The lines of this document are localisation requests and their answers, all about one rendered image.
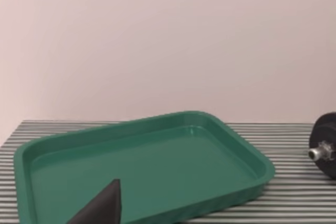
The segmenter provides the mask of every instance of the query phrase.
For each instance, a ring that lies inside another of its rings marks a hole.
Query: green tray
[[[275,173],[203,112],[43,137],[21,146],[14,166],[22,224],[64,224],[115,178],[122,224],[172,224],[255,199]]]

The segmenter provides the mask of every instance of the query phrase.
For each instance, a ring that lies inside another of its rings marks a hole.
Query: plain backdrop
[[[24,119],[336,108],[336,0],[0,0],[0,142]]]

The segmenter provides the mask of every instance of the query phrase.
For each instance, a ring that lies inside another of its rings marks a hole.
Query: black and white striped cloth
[[[113,122],[20,124],[0,148],[0,223],[19,223],[13,153],[21,144],[46,135],[110,123]],[[324,176],[307,158],[311,124],[229,125],[272,160],[277,170],[275,178],[257,200],[185,223],[336,223],[336,182]]]

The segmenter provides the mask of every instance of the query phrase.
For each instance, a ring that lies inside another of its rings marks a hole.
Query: striped tablecloth
[[[0,148],[0,223],[19,223],[13,169],[18,146],[38,137],[109,123],[113,122],[21,123]],[[336,182],[307,158],[311,124],[229,125],[273,161],[275,178],[257,200],[186,223],[336,223]]]

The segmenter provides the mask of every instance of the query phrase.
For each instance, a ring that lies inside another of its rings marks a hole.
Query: black dumbbell
[[[309,157],[327,176],[336,179],[336,112],[321,116],[309,138]]]

